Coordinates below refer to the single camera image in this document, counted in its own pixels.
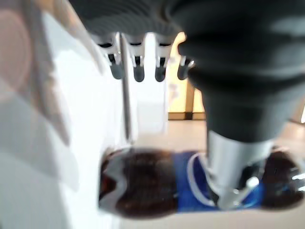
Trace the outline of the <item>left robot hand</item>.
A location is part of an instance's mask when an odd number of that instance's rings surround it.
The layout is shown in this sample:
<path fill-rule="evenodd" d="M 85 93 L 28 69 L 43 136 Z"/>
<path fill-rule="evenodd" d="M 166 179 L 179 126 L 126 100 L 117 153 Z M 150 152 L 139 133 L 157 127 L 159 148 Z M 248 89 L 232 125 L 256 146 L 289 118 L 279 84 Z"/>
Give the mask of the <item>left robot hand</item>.
<path fill-rule="evenodd" d="M 73 0 L 94 38 L 111 31 L 162 35 L 183 31 L 180 55 L 194 60 L 189 79 L 202 92 L 207 153 L 201 164 L 222 210 L 241 206 L 256 189 L 261 207 L 286 209 L 305 197 L 301 166 L 271 151 L 305 94 L 305 3 L 302 0 Z"/>

